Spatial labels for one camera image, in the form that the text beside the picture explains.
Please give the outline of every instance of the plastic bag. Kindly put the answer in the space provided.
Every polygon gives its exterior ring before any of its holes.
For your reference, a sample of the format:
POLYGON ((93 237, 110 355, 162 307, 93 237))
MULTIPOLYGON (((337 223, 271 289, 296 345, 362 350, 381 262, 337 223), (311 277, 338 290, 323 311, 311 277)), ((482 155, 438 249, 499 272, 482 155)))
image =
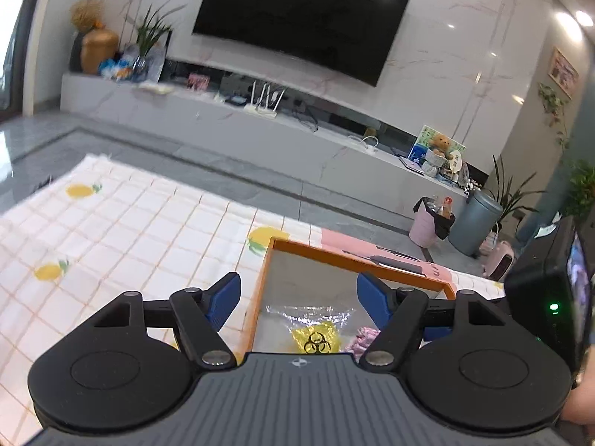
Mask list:
POLYGON ((354 312, 333 307, 267 306, 267 312, 282 318, 292 343, 290 351, 298 354, 335 354, 341 350, 341 331, 354 312))

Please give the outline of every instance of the gray trash can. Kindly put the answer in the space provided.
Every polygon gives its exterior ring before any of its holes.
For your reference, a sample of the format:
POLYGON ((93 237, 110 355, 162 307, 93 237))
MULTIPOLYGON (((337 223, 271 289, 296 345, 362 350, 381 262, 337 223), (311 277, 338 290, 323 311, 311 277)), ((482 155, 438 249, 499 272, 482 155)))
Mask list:
POLYGON ((467 205, 454 222, 448 240, 468 256, 474 255, 502 215, 502 206, 487 194, 476 191, 467 198, 467 205))

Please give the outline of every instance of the gold vase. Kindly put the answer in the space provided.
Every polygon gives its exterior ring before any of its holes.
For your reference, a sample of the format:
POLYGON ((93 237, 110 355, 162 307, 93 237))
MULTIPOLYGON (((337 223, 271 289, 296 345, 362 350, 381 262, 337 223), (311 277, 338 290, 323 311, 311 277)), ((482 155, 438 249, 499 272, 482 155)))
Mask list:
POLYGON ((118 50, 120 39, 115 32, 106 28, 91 30, 83 38, 80 52, 80 63, 83 72, 97 75, 99 64, 107 59, 114 58, 118 50))

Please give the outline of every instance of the tv console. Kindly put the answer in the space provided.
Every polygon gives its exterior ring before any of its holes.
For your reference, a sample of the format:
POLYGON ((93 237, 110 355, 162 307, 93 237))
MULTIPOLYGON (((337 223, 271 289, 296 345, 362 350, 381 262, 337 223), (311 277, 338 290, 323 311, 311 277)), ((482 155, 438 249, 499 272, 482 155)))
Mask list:
POLYGON ((413 217, 422 196, 446 194, 459 214, 465 194, 409 171, 397 156, 298 119, 271 119, 183 88, 156 95, 123 82, 65 74, 61 109, 109 121, 280 172, 413 217))

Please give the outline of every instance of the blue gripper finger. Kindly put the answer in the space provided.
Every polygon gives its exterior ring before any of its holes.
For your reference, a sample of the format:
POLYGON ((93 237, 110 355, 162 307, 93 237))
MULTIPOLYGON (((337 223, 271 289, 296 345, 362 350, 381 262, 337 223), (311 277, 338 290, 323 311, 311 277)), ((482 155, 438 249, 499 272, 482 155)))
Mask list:
POLYGON ((379 330, 382 330, 393 316, 392 290, 382 280, 369 273, 358 275, 358 300, 379 330))
POLYGON ((236 308, 241 295, 242 280, 235 272, 228 273, 202 293, 202 303, 206 305, 206 318, 217 332, 236 308))

